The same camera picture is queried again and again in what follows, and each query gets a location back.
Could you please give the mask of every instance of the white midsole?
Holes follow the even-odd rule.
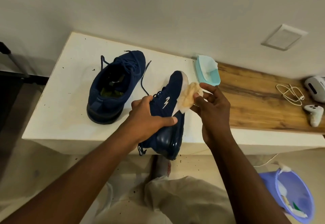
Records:
[[[183,82],[182,82],[182,89],[181,89],[181,92],[179,93],[179,95],[181,95],[181,93],[188,87],[189,85],[189,79],[187,78],[187,75],[183,72],[183,71],[180,71],[182,73],[182,77],[183,77]],[[173,115],[176,114],[176,112],[179,111],[179,108],[178,108],[178,104],[176,104],[175,108],[174,108],[174,111],[173,111]]]

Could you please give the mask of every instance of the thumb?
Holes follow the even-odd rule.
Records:
[[[204,100],[204,98],[202,98],[201,96],[199,96],[197,93],[194,93],[193,95],[194,98],[194,103],[196,104],[196,106],[198,107],[202,107],[204,105],[206,105],[206,101]]]
[[[160,125],[160,127],[170,127],[177,123],[176,117],[160,117],[156,116],[156,119]]]

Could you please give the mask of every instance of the purple bucket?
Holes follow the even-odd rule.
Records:
[[[284,208],[286,212],[292,215],[297,221],[304,224],[311,222],[315,214],[314,199],[306,184],[295,172],[282,172],[280,174],[280,169],[278,169],[277,171],[260,173],[259,175],[278,205]],[[290,205],[294,207],[293,203],[295,203],[296,206],[308,216],[307,218],[295,215],[286,206],[278,188],[278,180],[287,189],[288,193],[286,197]]]

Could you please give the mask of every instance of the navy blue sneaker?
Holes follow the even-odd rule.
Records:
[[[101,71],[90,87],[87,104],[87,115],[95,123],[115,122],[144,74],[144,54],[141,51],[126,52],[112,63],[106,62],[101,56]]]
[[[184,130],[184,114],[177,107],[177,99],[182,91],[189,85],[187,76],[182,71],[175,71],[169,79],[167,86],[154,95],[150,102],[150,113],[153,116],[175,116],[178,122],[171,127],[159,129],[149,139],[138,144],[139,154],[143,155],[146,150],[152,148],[158,154],[169,160],[175,160],[182,144]]]

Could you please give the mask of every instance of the white controller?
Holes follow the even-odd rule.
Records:
[[[306,105],[304,110],[310,112],[310,124],[312,127],[318,127],[322,120],[324,108],[319,105]]]

